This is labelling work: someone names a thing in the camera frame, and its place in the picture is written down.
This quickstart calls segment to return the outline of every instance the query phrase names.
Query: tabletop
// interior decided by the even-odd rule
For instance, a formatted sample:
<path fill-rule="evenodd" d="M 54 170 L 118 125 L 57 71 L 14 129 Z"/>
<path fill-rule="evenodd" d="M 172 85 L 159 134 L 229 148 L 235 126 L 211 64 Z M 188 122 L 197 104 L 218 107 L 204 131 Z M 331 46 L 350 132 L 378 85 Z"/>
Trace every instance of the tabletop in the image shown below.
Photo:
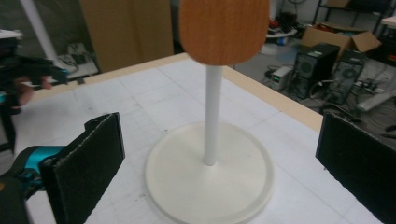
<path fill-rule="evenodd" d="M 154 145 L 176 128 L 205 119 L 205 67 L 181 54 L 38 91 L 15 116 L 16 151 L 65 146 L 83 124 L 119 112 L 125 160 L 87 223 L 174 223 L 144 180 Z M 380 223 L 315 158 L 321 116 L 223 67 L 220 121 L 253 134 L 275 166 L 274 192 L 249 223 Z M 27 202 L 35 223 L 55 223 L 45 192 Z"/>

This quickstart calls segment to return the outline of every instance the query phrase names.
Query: white pole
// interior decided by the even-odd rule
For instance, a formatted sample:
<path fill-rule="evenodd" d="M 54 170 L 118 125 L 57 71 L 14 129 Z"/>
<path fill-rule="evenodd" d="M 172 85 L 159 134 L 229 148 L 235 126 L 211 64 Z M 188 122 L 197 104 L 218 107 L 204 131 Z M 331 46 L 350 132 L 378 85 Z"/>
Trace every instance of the white pole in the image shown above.
<path fill-rule="evenodd" d="M 216 163 L 217 156 L 221 70 L 221 66 L 208 65 L 206 68 L 204 162 L 208 166 L 213 166 Z"/>
<path fill-rule="evenodd" d="M 35 7 L 34 0 L 20 0 L 23 6 L 24 11 L 26 12 L 27 17 L 29 18 L 30 23 L 32 23 L 33 29 L 35 30 L 35 34 L 38 37 L 38 41 L 43 48 L 47 59 L 53 60 L 55 63 L 57 62 L 57 54 L 55 49 L 50 42 L 49 35 L 47 33 L 46 28 L 44 27 L 43 21 L 41 20 L 37 8 Z"/>

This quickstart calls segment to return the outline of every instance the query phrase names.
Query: brown wooden paddle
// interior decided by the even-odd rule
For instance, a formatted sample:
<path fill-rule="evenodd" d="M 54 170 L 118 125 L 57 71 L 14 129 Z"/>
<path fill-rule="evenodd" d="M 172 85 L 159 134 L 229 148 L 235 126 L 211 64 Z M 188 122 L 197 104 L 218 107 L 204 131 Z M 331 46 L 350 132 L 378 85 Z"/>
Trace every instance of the brown wooden paddle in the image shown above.
<path fill-rule="evenodd" d="M 181 44 L 206 69 L 205 157 L 217 158 L 221 67 L 241 63 L 262 47 L 269 25 L 268 0 L 182 0 Z"/>
<path fill-rule="evenodd" d="M 268 0 L 182 0 L 182 46 L 194 60 L 204 64 L 246 61 L 264 44 L 268 10 Z"/>

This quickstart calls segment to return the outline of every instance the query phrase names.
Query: round base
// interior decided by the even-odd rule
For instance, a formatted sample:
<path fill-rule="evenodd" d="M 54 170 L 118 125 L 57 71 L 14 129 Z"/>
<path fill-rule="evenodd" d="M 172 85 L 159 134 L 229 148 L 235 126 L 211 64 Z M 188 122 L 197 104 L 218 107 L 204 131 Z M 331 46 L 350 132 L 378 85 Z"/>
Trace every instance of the round base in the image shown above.
<path fill-rule="evenodd" d="M 204 164 L 205 125 L 182 127 L 162 139 L 146 166 L 155 203 L 181 223 L 241 223 L 267 204 L 274 168 L 265 148 L 251 134 L 219 125 L 217 163 Z"/>

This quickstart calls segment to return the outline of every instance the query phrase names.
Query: cabinet door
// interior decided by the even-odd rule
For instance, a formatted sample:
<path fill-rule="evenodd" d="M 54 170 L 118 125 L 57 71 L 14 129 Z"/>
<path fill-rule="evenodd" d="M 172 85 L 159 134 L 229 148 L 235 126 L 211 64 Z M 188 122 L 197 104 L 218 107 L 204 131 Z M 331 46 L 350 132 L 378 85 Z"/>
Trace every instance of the cabinet door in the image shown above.
<path fill-rule="evenodd" d="M 102 72 L 173 54 L 169 0 L 80 0 Z"/>

